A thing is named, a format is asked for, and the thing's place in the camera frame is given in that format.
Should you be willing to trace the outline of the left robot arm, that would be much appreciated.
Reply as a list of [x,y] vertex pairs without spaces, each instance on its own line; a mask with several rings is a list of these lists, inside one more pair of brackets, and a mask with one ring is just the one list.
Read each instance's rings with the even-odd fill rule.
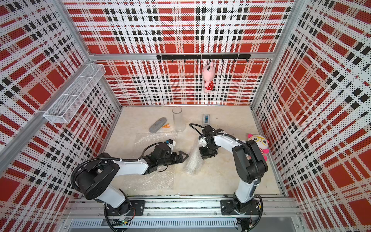
[[122,190],[112,186],[112,181],[119,176],[148,175],[157,172],[159,167],[183,163],[189,155],[182,151],[175,152],[175,145],[172,139],[151,144],[136,159],[115,158],[101,153],[73,170],[71,186],[86,199],[103,203],[107,216],[135,215],[137,208]]

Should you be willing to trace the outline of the clear glass vase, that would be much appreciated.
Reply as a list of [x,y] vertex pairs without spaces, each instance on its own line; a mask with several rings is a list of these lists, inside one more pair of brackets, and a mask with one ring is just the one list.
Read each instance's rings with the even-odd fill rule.
[[174,129],[177,132],[182,132],[185,130],[185,121],[183,117],[183,110],[181,107],[175,107],[173,109],[173,120],[174,120]]

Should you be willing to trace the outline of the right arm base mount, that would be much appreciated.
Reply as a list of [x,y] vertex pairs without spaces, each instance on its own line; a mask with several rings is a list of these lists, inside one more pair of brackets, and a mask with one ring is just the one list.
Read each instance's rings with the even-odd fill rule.
[[240,203],[236,199],[220,201],[222,215],[259,215],[260,204],[257,200]]

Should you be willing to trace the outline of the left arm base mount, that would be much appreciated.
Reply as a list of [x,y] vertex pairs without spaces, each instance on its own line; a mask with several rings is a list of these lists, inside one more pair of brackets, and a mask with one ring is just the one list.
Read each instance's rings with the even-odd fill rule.
[[146,201],[144,200],[125,200],[118,208],[110,205],[105,206],[108,216],[142,216],[145,209]]

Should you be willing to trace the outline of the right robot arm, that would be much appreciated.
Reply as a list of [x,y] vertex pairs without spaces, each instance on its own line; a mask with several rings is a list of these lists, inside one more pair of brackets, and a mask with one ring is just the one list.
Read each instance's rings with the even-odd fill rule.
[[268,165],[261,153],[257,142],[243,141],[222,129],[214,129],[210,125],[205,127],[190,123],[189,126],[199,134],[199,152],[202,159],[209,159],[217,155],[217,150],[223,148],[233,155],[236,172],[240,178],[239,185],[233,194],[232,206],[225,207],[225,214],[240,214],[262,211],[262,204],[254,198],[257,186],[268,171]]

